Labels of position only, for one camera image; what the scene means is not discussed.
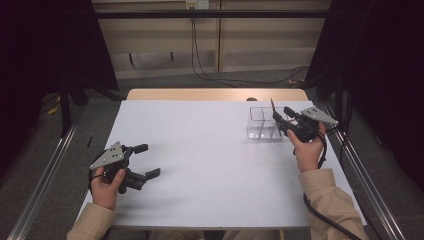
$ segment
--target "hand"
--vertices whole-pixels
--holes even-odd
[[[104,172],[103,167],[96,170],[97,175],[102,175]],[[109,183],[106,177],[96,177],[91,181],[91,194],[93,195],[93,203],[112,211],[115,210],[116,200],[118,198],[118,188],[125,178],[125,170],[120,169]]]
[[[319,131],[325,136],[326,130],[322,122],[319,123]],[[290,129],[287,130],[287,136],[294,145],[299,171],[306,172],[318,169],[318,159],[324,147],[322,141],[316,137],[311,142],[303,143]]]

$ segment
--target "power outlet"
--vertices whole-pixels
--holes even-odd
[[[197,9],[209,10],[209,0],[197,0]]]
[[[186,9],[197,9],[197,0],[186,0]]]

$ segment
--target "forearm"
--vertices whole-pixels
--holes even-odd
[[[98,205],[87,203],[74,227],[67,235],[68,240],[101,239],[113,222],[115,213]]]
[[[359,213],[353,207],[352,198],[336,187],[333,171],[320,169],[301,173],[300,182],[312,207],[343,226],[360,239],[366,236]],[[347,239],[348,237],[308,213],[312,239]]]

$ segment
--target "handheld controller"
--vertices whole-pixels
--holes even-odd
[[[310,107],[301,111],[301,113],[297,113],[293,111],[289,107],[284,107],[284,113],[296,120],[297,124],[293,124],[288,120],[283,119],[283,117],[275,110],[274,102],[271,99],[272,105],[272,118],[276,121],[277,127],[280,131],[287,136],[287,130],[292,130],[297,138],[301,142],[309,142],[317,136],[317,132],[319,131],[319,121],[338,124],[336,120],[319,110],[317,107]]]
[[[90,166],[89,179],[91,182],[92,179],[92,170],[98,167],[104,167],[104,175],[109,182],[112,182],[115,178],[115,175],[120,169],[124,169],[126,174],[124,181],[121,186],[119,186],[118,192],[124,194],[127,191],[127,187],[141,190],[143,185],[150,179],[156,178],[160,175],[160,168],[152,170],[145,173],[145,175],[137,174],[131,172],[131,169],[128,168],[130,164],[130,156],[135,153],[141,153],[148,150],[147,144],[142,144],[135,147],[126,147],[121,145],[119,142],[116,142],[109,149],[102,151],[94,160],[93,164]]]

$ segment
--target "metal rail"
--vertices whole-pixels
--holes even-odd
[[[96,10],[99,19],[136,18],[328,18],[327,10]]]
[[[334,117],[334,112],[332,108],[328,106],[328,104],[323,104],[323,108],[327,114]],[[341,145],[345,137],[345,133],[336,131],[336,136]],[[364,188],[365,193],[367,194],[372,206],[374,207],[374,210],[380,219],[380,222],[383,224],[383,227],[385,228],[390,239],[405,239],[393,213],[390,211],[386,202],[383,200],[383,197],[378,192],[349,139],[346,139],[345,141],[344,152],[347,155],[356,176]]]
[[[40,209],[51,185],[52,179],[55,176],[57,169],[66,153],[66,150],[68,149],[68,146],[74,136],[76,127],[81,120],[81,116],[83,115],[84,110],[85,106],[78,111],[76,119],[68,133],[64,137],[60,138],[59,143],[52,157],[50,158],[50,161],[47,164],[47,167],[44,170],[40,181],[37,184],[37,187],[32,193],[31,198],[29,199],[24,210],[21,212],[7,240],[23,240],[26,238],[28,231],[34,222],[38,210]]]

